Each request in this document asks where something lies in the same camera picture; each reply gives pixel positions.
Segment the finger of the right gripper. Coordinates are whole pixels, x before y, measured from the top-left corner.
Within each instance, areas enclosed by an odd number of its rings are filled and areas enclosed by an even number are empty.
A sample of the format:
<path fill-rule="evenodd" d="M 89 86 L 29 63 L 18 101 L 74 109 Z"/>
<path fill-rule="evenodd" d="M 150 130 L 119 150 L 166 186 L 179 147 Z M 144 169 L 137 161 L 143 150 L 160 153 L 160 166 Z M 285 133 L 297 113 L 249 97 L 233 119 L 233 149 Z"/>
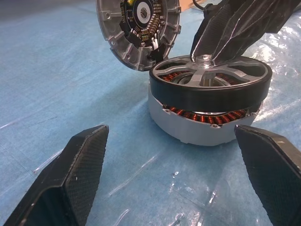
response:
<path fill-rule="evenodd" d="M 234 13 L 245 0 L 221 0 L 202 8 L 204 19 L 198 28 L 191 47 L 190 59 L 195 62 L 201 55 L 213 55 L 224 30 Z"/>
<path fill-rule="evenodd" d="M 240 55 L 264 33 L 268 0 L 230 0 L 230 18 L 212 54 L 213 63 L 224 63 Z"/>

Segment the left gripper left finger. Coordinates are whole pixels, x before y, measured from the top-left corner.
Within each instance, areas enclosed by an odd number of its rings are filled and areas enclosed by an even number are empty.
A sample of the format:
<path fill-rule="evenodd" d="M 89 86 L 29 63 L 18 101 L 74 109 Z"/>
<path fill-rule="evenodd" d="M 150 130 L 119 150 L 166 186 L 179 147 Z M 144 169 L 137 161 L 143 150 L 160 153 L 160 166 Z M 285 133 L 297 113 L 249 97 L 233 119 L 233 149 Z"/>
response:
<path fill-rule="evenodd" d="M 108 135 L 108 125 L 99 125 L 72 136 L 3 226 L 85 226 L 98 190 Z"/>

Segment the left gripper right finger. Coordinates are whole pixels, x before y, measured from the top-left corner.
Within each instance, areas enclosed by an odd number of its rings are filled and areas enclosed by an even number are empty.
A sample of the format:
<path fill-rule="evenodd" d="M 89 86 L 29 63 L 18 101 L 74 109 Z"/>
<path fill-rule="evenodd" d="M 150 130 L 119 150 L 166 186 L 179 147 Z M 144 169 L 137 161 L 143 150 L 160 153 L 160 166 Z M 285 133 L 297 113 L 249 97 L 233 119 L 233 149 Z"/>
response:
<path fill-rule="evenodd" d="M 236 125 L 235 135 L 249 180 L 273 226 L 301 226 L 301 151 L 265 129 Z"/>

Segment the black motor rotor silver spokes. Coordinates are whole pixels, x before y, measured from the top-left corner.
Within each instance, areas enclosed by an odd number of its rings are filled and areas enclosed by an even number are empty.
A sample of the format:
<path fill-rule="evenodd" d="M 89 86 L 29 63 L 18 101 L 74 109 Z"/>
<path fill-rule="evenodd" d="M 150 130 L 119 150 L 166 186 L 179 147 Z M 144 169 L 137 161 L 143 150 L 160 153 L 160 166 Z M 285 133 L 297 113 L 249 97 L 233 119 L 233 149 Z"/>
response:
<path fill-rule="evenodd" d="M 152 95 L 161 103 L 193 112 L 229 112 L 260 104 L 267 96 L 272 69 L 240 56 L 218 66 L 210 60 L 192 62 L 180 56 L 150 71 Z"/>

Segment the grey motor stator copper coils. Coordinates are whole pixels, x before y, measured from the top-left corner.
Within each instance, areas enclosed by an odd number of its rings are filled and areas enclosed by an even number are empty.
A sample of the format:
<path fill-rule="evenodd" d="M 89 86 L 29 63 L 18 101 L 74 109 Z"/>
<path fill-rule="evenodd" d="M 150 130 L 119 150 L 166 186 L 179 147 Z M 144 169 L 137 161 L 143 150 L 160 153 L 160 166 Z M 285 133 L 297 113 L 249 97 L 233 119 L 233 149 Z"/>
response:
<path fill-rule="evenodd" d="M 258 115 L 262 104 L 247 110 L 246 117 L 227 122 L 221 126 L 194 121 L 177 115 L 171 110 L 165 110 L 163 105 L 148 90 L 148 105 L 151 118 L 167 134 L 179 139 L 185 144 L 200 146 L 216 146 L 228 143 L 234 139 L 235 126 L 252 125 Z"/>

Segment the motor end cover circuit board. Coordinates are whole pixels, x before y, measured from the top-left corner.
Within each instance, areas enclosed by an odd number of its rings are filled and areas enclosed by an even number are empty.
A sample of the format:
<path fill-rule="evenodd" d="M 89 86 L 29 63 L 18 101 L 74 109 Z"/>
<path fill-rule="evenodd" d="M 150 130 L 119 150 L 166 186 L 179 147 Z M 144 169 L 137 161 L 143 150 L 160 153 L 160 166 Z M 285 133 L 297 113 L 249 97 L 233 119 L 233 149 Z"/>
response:
<path fill-rule="evenodd" d="M 181 32 L 179 0 L 96 0 L 96 8 L 111 52 L 133 70 L 166 60 Z"/>

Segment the brown cardboard sheet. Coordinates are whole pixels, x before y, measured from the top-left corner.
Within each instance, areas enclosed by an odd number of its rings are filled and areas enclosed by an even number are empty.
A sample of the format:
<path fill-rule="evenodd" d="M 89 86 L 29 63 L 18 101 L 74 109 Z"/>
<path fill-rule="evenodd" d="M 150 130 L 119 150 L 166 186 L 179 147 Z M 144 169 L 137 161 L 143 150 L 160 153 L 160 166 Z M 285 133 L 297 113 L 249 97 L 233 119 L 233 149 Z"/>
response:
<path fill-rule="evenodd" d="M 193 0 L 179 0 L 179 2 L 182 11 L 186 11 L 195 6 Z"/>

